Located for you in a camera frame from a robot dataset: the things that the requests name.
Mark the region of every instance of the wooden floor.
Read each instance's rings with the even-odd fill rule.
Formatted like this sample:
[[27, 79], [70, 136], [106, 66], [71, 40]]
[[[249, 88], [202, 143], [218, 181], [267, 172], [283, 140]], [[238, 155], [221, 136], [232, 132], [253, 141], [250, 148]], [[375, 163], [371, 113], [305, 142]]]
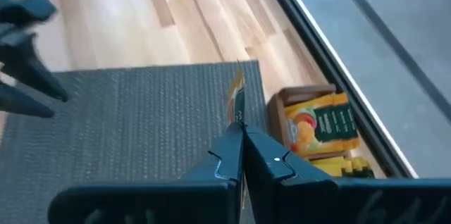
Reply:
[[[52, 71], [258, 60], [267, 101], [326, 83], [276, 0], [51, 1], [59, 14], [35, 31]], [[383, 177], [366, 147], [356, 154]]]

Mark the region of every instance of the gray mat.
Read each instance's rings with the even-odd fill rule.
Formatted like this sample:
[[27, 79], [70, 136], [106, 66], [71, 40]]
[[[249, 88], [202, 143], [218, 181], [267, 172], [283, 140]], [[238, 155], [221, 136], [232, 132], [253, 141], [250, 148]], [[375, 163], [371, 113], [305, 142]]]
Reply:
[[[266, 130], [258, 63], [242, 66], [247, 122]], [[84, 182], [179, 178], [226, 128], [236, 64], [57, 73], [73, 97], [52, 119], [9, 115], [0, 147], [0, 223], [46, 223], [56, 193]], [[241, 223], [253, 223], [249, 200]]]

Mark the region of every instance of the gray textured mat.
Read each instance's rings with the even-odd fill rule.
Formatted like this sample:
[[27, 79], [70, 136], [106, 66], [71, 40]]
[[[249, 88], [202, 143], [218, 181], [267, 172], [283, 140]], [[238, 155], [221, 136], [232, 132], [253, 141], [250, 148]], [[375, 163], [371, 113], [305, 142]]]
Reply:
[[[257, 62], [242, 64], [246, 120], [266, 130]], [[226, 128], [236, 64], [57, 73], [63, 104], [20, 88], [56, 111], [9, 115], [0, 147], [0, 223], [46, 223], [61, 189], [83, 182], [179, 178]], [[253, 223], [249, 200], [241, 223]]]

